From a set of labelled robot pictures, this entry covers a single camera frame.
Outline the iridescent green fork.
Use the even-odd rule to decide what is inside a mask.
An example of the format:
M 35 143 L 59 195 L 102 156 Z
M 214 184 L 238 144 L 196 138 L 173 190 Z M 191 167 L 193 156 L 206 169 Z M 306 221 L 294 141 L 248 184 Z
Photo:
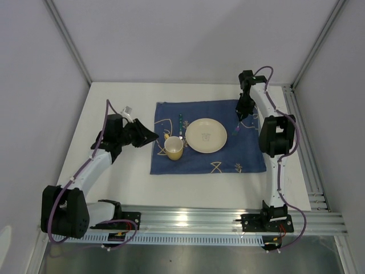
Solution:
M 235 127 L 234 131 L 233 131 L 233 135 L 237 135 L 240 131 L 240 123 L 241 121 L 238 120 L 237 126 Z

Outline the yellow plastic cup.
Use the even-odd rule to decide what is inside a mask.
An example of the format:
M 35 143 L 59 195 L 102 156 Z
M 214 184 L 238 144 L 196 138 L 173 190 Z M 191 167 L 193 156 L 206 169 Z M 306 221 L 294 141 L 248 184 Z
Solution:
M 170 136 L 164 134 L 164 148 L 170 160 L 177 161 L 183 155 L 184 143 L 183 140 L 177 136 Z

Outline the metal spoon green handle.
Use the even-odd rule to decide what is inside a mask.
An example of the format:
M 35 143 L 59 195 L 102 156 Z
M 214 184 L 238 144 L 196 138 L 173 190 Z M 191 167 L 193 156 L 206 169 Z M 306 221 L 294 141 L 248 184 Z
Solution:
M 183 115 L 179 114 L 179 138 L 183 140 Z

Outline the blue fish-pattern cloth placemat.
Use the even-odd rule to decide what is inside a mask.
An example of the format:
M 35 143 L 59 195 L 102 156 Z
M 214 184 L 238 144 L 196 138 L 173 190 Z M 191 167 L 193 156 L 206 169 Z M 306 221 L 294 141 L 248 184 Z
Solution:
M 233 135 L 238 123 L 237 100 L 214 100 L 201 102 L 158 102 L 155 110 L 154 132 L 159 138 L 152 149 L 152 175 L 165 174 L 217 174 L 262 173 L 266 171 L 263 154 L 259 149 L 259 115 L 252 115 L 240 123 L 240 131 Z M 179 114 L 182 114 L 185 136 L 187 127 L 195 120 L 210 118 L 220 122 L 226 129 L 228 139 L 222 149 L 202 154 L 184 145 L 182 157 L 177 161 L 168 158 L 164 149 L 164 134 L 179 136 Z

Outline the cream round plate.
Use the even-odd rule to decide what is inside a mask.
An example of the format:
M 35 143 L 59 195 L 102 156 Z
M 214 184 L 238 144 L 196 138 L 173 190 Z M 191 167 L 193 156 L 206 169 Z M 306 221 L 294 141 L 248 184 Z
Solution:
M 191 149 L 199 153 L 211 154 L 223 148 L 228 135 L 220 122 L 202 118 L 193 121 L 187 127 L 185 137 Z

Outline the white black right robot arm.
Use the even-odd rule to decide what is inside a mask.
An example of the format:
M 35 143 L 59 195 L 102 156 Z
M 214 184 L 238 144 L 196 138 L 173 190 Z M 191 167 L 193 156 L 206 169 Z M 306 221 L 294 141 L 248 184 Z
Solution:
M 272 231 L 285 227 L 293 232 L 289 205 L 285 200 L 283 173 L 286 159 L 299 145 L 299 129 L 294 115 L 281 111 L 269 95 L 269 80 L 252 70 L 244 70 L 238 76 L 241 93 L 236 105 L 236 114 L 241 122 L 253 114 L 255 108 L 264 117 L 259 133 L 258 145 L 266 156 L 267 186 L 269 197 L 262 201 L 259 214 L 241 216 L 244 231 Z

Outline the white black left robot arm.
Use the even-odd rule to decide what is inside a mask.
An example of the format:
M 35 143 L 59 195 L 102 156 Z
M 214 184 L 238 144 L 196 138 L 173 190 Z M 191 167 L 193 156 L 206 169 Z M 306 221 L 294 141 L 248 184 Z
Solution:
M 158 139 L 138 119 L 107 115 L 91 146 L 89 158 L 68 182 L 47 186 L 42 193 L 40 227 L 49 236 L 80 239 L 89 228 L 125 229 L 121 204 L 102 199 L 87 203 L 86 196 L 99 177 L 114 164 L 124 146 L 143 147 Z

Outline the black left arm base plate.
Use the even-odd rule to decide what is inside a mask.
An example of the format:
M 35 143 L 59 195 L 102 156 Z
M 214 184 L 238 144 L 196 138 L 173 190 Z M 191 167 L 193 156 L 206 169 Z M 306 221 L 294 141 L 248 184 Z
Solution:
M 141 213 L 137 211 L 122 211 L 120 213 L 117 213 L 114 217 L 114 220 L 128 220 L 128 222 L 116 222 L 113 223 L 113 227 L 116 229 L 121 230 L 134 230 L 135 226 L 130 223 L 130 221 L 134 222 L 137 225 L 137 229 L 140 228 L 140 221 L 141 221 Z

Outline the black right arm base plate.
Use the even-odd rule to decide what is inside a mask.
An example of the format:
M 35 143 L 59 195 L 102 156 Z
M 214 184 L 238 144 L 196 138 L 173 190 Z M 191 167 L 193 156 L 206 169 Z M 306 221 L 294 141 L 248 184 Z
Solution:
M 243 232 L 294 232 L 291 215 L 287 215 L 279 220 L 266 220 L 259 213 L 244 213 L 235 221 L 241 223 Z

